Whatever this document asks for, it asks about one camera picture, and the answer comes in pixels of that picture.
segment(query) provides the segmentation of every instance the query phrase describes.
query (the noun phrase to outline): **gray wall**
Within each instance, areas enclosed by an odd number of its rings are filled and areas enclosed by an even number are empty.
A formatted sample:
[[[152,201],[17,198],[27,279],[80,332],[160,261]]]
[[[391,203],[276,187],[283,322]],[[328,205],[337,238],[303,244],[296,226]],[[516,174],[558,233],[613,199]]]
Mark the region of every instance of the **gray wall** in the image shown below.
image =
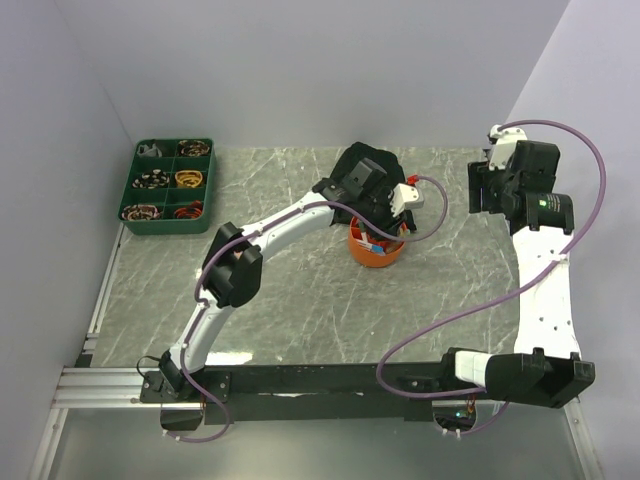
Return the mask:
[[[13,480],[87,331],[132,146],[53,2],[3,2],[0,58],[0,476]]]
[[[578,340],[597,369],[584,410],[608,480],[640,478],[639,17],[637,2],[572,1],[510,116],[569,123],[607,162],[605,205],[572,254],[571,275]],[[562,133],[528,133],[559,144],[557,190],[573,196],[583,221],[597,188],[590,154]]]
[[[56,0],[133,139],[476,146],[567,0]]]

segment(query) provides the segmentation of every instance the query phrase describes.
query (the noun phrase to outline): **table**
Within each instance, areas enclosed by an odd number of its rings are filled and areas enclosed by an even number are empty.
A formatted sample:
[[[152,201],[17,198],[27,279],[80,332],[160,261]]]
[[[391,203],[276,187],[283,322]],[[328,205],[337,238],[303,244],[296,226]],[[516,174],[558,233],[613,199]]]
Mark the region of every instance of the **table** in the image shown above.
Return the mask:
[[[407,175],[443,183],[450,214],[431,238],[409,244],[388,268],[350,256],[347,227],[310,234],[273,257],[258,295],[238,309],[212,348],[210,364],[375,362],[419,328],[517,286],[517,262],[500,215],[469,215],[466,165],[479,149],[390,148]],[[93,367],[133,366],[160,355],[182,332],[195,303],[199,267],[218,227],[241,226],[298,200],[328,176],[344,148],[217,148],[212,225],[201,235],[136,237],[121,242]],[[425,207],[416,224],[437,221],[442,201],[418,184]],[[393,361],[437,361],[449,347],[511,352],[518,301],[427,335]]]

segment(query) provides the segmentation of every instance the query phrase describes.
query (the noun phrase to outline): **gray marble surface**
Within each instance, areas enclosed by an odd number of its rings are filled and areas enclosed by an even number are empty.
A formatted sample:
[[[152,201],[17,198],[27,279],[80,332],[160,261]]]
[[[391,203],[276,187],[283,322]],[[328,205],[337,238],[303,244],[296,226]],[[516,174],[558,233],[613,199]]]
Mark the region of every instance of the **gray marble surface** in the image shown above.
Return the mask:
[[[344,149],[218,149],[214,214],[201,235],[136,237],[122,242],[92,366],[132,366],[160,355],[179,336],[195,303],[198,268],[219,225],[250,223],[288,206],[322,176]],[[392,345],[437,319],[517,286],[515,252],[500,216],[467,213],[466,165],[475,149],[396,148],[407,175],[440,180],[450,214],[433,237],[409,244],[385,269],[357,264],[345,226],[311,234],[264,269],[256,298],[234,313],[210,362],[374,362]],[[419,184],[425,230],[440,215],[434,187]],[[392,357],[439,360],[449,347],[512,351],[518,301],[454,322]]]

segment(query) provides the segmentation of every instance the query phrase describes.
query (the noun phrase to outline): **orange bucket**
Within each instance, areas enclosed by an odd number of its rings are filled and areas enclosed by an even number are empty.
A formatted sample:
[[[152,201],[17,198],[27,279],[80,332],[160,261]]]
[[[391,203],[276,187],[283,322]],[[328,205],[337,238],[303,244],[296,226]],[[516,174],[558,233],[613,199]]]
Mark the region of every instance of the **orange bucket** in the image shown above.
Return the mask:
[[[400,229],[406,232],[407,226],[403,223]],[[363,235],[358,228],[358,219],[354,217],[349,224],[347,246],[358,263],[365,267],[382,268],[395,262],[404,249],[405,243],[367,238],[366,234]]]

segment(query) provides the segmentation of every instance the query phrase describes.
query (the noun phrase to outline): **black cable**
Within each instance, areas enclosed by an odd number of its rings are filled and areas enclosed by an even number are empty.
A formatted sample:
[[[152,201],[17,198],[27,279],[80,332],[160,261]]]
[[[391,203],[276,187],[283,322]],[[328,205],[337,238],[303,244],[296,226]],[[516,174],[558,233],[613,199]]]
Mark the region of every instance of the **black cable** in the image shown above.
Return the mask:
[[[136,362],[136,372],[138,372],[142,378],[144,378],[144,373],[140,371],[140,362],[145,358],[148,358],[149,360],[153,360],[154,362],[160,363],[160,359],[158,357],[152,357],[151,355],[143,355],[142,357],[140,357]]]

